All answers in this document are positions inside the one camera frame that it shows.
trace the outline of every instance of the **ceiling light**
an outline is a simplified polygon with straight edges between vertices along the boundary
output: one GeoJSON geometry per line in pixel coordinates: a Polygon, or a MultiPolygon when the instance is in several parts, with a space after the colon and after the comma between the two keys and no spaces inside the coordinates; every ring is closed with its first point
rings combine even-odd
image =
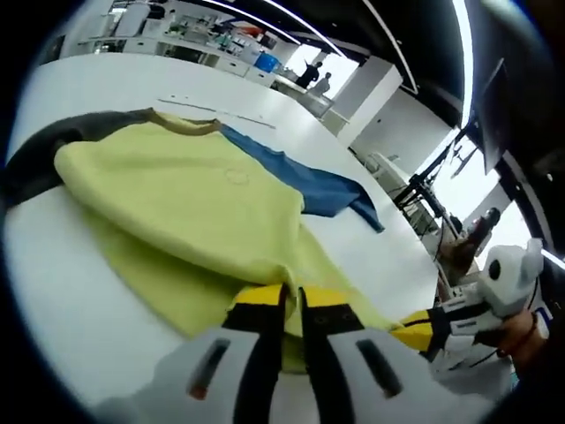
{"type": "Polygon", "coordinates": [[[554,254],[550,254],[547,250],[542,249],[541,250],[541,254],[543,254],[549,261],[553,262],[555,265],[557,265],[559,268],[561,269],[565,269],[565,262],[563,262],[561,259],[559,259],[557,256],[555,256],[554,254]]]}
{"type": "Polygon", "coordinates": [[[406,58],[404,57],[403,52],[400,50],[400,46],[398,45],[398,42],[396,42],[396,38],[392,35],[392,32],[390,31],[390,29],[388,29],[387,24],[385,24],[385,21],[380,17],[380,14],[374,8],[371,1],[370,0],[363,0],[363,3],[367,7],[367,9],[369,9],[371,14],[375,17],[375,19],[377,19],[377,22],[379,22],[380,27],[382,28],[382,30],[387,35],[388,40],[392,44],[392,47],[395,48],[396,54],[400,58],[400,61],[403,63],[404,70],[406,71],[406,74],[408,75],[408,79],[410,80],[410,83],[412,84],[412,88],[407,87],[405,85],[401,85],[401,87],[404,87],[408,91],[417,95],[418,94],[418,88],[416,87],[416,81],[414,80],[414,76],[412,75],[410,67],[408,66],[408,63],[406,62],[406,58]]]}
{"type": "Polygon", "coordinates": [[[246,11],[241,11],[237,7],[233,7],[233,6],[230,6],[228,4],[216,2],[215,0],[202,0],[202,1],[204,3],[215,4],[216,6],[223,7],[224,9],[228,9],[229,11],[236,11],[237,13],[240,13],[240,14],[246,16],[247,18],[251,18],[251,19],[256,20],[257,22],[261,23],[265,27],[272,29],[276,33],[288,38],[289,40],[291,40],[292,42],[295,42],[296,44],[298,44],[298,45],[302,44],[299,40],[294,38],[292,35],[285,33],[282,29],[279,29],[276,26],[269,24],[268,22],[265,22],[263,19],[257,18],[256,16],[253,16],[251,13],[247,13],[246,11]]]}
{"type": "Polygon", "coordinates": [[[339,50],[337,48],[337,46],[332,43],[326,36],[322,35],[322,33],[320,31],[318,31],[316,28],[314,28],[312,25],[310,25],[308,22],[306,22],[305,20],[303,20],[302,18],[300,18],[298,15],[295,15],[294,13],[292,13],[291,11],[289,11],[288,9],[285,9],[284,7],[282,7],[281,5],[273,2],[272,0],[262,0],[263,2],[270,4],[273,7],[276,7],[279,11],[286,13],[287,15],[289,15],[291,18],[293,18],[294,20],[296,20],[296,22],[304,25],[306,28],[308,28],[310,31],[312,31],[313,33],[315,33],[316,35],[318,35],[324,42],[326,42],[326,44],[331,47],[333,50],[335,50],[335,52],[341,56],[341,57],[345,57],[345,54],[339,50]]]}
{"type": "Polygon", "coordinates": [[[453,0],[453,7],[456,10],[457,22],[459,23],[459,33],[463,45],[463,110],[461,113],[461,128],[469,123],[471,116],[471,104],[473,100],[473,40],[471,37],[471,24],[465,0],[453,0]]]}

